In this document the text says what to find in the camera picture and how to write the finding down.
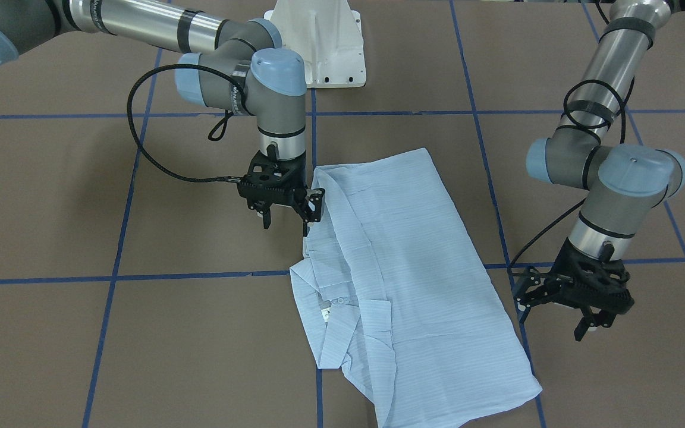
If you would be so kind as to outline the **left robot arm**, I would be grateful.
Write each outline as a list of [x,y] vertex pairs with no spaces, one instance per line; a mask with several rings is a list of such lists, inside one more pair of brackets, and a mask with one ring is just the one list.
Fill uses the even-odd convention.
[[526,266],[512,295],[524,323],[541,304],[581,312],[574,338],[610,328],[635,303],[623,257],[647,214],[685,185],[685,159],[677,152],[626,144],[627,113],[636,71],[655,44],[658,30],[685,1],[614,1],[598,45],[578,84],[563,99],[552,136],[530,145],[531,178],[587,191],[569,209],[573,229],[547,272]]

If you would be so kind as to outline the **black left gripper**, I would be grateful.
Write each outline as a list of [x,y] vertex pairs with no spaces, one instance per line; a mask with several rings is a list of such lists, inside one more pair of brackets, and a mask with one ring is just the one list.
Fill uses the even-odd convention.
[[[513,273],[519,324],[525,323],[533,307],[560,303],[580,308],[582,317],[573,332],[576,341],[597,328],[610,328],[614,314],[626,314],[635,304],[627,288],[630,273],[622,260],[611,259],[614,252],[612,242],[606,241],[593,258],[566,239],[549,273],[533,266]],[[595,313],[590,307],[600,310]]]

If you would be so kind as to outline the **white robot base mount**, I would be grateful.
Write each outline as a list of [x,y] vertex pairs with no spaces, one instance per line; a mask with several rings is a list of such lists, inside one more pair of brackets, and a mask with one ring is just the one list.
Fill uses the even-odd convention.
[[308,89],[367,83],[362,16],[347,1],[278,1],[263,15],[304,61]]

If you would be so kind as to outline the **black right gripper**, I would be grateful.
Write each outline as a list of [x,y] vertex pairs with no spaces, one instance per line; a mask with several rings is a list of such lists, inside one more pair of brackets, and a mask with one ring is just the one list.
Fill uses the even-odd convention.
[[303,221],[303,237],[308,236],[310,224],[322,219],[323,188],[308,189],[306,185],[306,155],[290,160],[277,160],[258,151],[249,171],[237,184],[237,192],[247,202],[248,209],[256,210],[263,229],[272,224],[271,205],[296,209]]

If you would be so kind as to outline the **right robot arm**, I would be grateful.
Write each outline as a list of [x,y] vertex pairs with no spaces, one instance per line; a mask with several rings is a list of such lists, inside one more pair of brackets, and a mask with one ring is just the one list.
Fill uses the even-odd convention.
[[[240,22],[164,1],[0,1],[0,65],[71,32],[135,40],[179,60],[147,71],[126,99],[126,117],[138,152],[164,174],[183,182],[231,182],[247,208],[272,223],[271,209],[293,209],[304,229],[322,219],[325,191],[306,179],[306,92],[303,60],[283,46],[275,24]],[[133,117],[139,87],[170,71],[181,98],[222,109],[208,135],[220,141],[234,117],[253,117],[259,148],[240,177],[193,178],[161,165],[145,149]]]

